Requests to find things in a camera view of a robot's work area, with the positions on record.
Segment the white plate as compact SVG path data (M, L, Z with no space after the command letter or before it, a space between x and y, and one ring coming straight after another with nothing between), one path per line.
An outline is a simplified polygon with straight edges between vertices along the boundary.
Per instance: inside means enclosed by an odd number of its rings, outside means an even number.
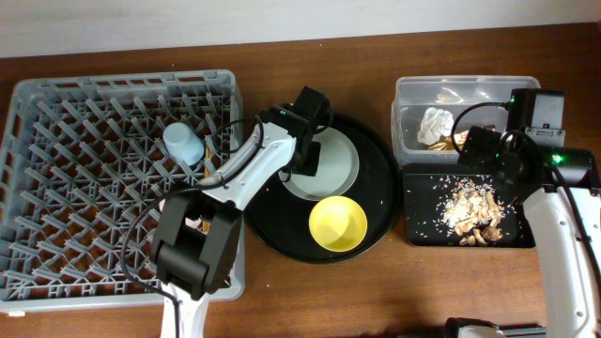
M292 174L285 187L297 197L320 201L342 195L355 182L360 168L359 154L351 140L341 131L329 127L313 137L321 145L316 174L313 177ZM287 174L278 176L285 181Z

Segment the yellow bowl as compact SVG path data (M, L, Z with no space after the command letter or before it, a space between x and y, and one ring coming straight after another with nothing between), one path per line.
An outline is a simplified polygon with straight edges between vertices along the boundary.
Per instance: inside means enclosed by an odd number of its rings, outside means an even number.
M357 248L368 229L362 207L345 196L331 196L319 201L311 210L308 223L313 240L335 253Z

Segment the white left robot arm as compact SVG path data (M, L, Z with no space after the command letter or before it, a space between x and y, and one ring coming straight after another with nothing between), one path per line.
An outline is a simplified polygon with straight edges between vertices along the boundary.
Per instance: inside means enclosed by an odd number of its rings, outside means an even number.
M215 174L157 198L162 208L150 246L165 298L163 337L199 337L211 294L237 256L243 213L280 170L313 177L320 146L313 137L333 121L329 100L305 86L296 100L255 118L253 134Z

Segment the light blue cup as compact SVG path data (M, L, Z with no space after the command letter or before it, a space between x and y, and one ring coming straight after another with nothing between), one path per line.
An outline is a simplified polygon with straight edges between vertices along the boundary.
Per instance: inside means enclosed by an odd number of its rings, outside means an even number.
M205 157L205 146L193 130L182 122L169 124L162 134L169 155L177 163L194 165Z

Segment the brown gold coffee sachet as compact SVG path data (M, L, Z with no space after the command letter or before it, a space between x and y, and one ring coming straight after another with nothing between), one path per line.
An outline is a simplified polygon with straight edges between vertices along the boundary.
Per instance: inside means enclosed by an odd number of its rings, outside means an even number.
M454 150L452 140L455 140L456 144L459 148L462 148L465 144L468 137L468 130L461 131L459 133L454 134L453 136L443 137L440 141L434 143L431 146L427 147L427 150L431 151L451 151Z

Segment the food scraps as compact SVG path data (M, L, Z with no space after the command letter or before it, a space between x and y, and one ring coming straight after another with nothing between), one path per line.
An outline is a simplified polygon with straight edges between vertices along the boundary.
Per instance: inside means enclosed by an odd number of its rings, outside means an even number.
M501 222L510 208L491 176L443 175L426 192L425 212L416 218L421 238L441 235L460 246L492 246L505 237Z

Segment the white napkin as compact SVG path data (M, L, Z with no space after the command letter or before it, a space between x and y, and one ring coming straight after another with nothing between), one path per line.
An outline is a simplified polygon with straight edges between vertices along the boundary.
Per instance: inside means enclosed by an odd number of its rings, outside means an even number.
M451 112L434 107L427 108L417 132L417 140L431 146L443 137L450 136L454 123L454 115Z

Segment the wooden chopstick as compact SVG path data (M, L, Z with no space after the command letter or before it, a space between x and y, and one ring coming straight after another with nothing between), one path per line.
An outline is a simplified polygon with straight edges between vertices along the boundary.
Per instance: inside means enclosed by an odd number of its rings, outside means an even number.
M211 165L212 165L211 152L210 152L210 149L208 148L208 146L205 146L205 156L203 159L205 177L209 177L211 175L211 171L210 171Z

